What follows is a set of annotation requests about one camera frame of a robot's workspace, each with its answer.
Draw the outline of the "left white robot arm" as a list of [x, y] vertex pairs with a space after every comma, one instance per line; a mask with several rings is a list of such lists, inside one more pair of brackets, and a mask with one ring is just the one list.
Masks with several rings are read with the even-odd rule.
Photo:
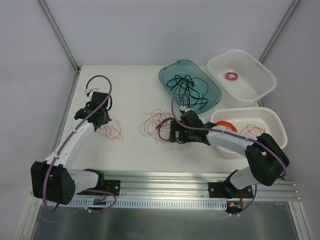
[[111, 101], [107, 93], [93, 92], [91, 100], [75, 113], [72, 127], [63, 142], [44, 161], [32, 164], [34, 197], [67, 205], [75, 194], [91, 191], [99, 195], [104, 191], [104, 174], [100, 170], [72, 171], [71, 168], [87, 139], [111, 121], [108, 113]]

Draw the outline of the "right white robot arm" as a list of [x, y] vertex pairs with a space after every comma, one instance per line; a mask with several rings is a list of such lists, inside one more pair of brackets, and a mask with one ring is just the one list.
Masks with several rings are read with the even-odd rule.
[[232, 199], [242, 190], [255, 184], [270, 187], [287, 174], [290, 160], [268, 133], [254, 137], [227, 130], [216, 123], [203, 123], [198, 115], [188, 110], [170, 122], [171, 143], [202, 143], [229, 149], [244, 156], [248, 166], [234, 170], [223, 182], [214, 185], [213, 193]]

